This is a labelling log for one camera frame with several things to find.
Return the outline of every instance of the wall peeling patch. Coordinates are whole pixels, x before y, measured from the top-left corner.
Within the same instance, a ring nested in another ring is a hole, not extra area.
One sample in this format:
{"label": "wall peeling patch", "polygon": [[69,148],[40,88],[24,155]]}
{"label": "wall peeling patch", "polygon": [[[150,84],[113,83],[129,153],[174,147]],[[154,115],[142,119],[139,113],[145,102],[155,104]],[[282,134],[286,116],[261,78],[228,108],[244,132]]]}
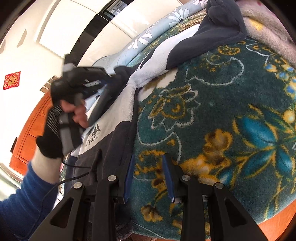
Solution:
{"label": "wall peeling patch", "polygon": [[26,36],[27,36],[27,29],[24,30],[24,32],[23,32],[23,34],[22,34],[22,37],[20,38],[20,41],[19,41],[19,43],[17,44],[17,48],[23,44],[23,42],[24,42]]}
{"label": "wall peeling patch", "polygon": [[0,47],[0,54],[3,53],[6,41],[3,40],[2,45]]}

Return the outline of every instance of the wooden cabinet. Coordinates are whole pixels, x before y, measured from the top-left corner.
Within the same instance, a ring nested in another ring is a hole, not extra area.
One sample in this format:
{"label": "wooden cabinet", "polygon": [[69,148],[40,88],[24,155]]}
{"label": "wooden cabinet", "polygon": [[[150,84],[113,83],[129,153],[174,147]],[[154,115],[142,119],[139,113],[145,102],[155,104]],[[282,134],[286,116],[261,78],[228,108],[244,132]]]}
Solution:
{"label": "wooden cabinet", "polygon": [[26,174],[27,165],[34,155],[36,138],[43,134],[46,115],[51,106],[52,100],[48,91],[29,116],[14,146],[9,166],[22,175]]}

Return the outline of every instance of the blue gripper pad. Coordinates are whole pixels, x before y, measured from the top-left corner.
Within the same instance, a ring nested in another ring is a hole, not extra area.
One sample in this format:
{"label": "blue gripper pad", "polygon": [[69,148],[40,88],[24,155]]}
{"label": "blue gripper pad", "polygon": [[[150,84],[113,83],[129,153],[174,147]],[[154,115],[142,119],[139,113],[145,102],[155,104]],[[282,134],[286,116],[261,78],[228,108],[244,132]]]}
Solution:
{"label": "blue gripper pad", "polygon": [[126,203],[128,201],[128,198],[131,194],[131,184],[133,182],[133,172],[135,170],[135,155],[133,154],[131,156],[131,161],[128,165],[128,172],[126,174],[126,179],[124,182],[124,202]]}
{"label": "blue gripper pad", "polygon": [[168,190],[168,196],[170,197],[171,201],[173,201],[173,199],[175,198],[174,182],[168,167],[168,161],[171,162],[172,160],[167,160],[166,156],[163,155],[163,173],[165,174],[165,183]]}

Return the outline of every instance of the black glove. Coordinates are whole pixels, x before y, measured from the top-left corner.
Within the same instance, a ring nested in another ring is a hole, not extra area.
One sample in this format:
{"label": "black glove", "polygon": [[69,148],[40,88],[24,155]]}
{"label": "black glove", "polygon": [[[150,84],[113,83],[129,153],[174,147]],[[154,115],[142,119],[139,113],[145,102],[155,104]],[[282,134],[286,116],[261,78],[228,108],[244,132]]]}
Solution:
{"label": "black glove", "polygon": [[62,142],[59,135],[59,117],[63,113],[60,106],[49,109],[43,136],[37,137],[40,152],[49,158],[63,157]]}

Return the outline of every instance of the blue sleeve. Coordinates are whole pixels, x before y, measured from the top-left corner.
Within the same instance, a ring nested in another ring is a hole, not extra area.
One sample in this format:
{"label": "blue sleeve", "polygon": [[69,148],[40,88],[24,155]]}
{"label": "blue sleeve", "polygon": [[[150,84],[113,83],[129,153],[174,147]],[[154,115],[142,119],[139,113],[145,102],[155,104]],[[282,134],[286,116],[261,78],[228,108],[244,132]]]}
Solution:
{"label": "blue sleeve", "polygon": [[[0,215],[7,223],[11,232],[19,238],[26,237],[36,222],[41,209],[41,201],[53,188],[53,184],[43,181],[33,171],[31,164],[24,176],[21,189],[0,202]],[[58,188],[53,190],[43,202],[41,218],[30,235],[52,210]]]}

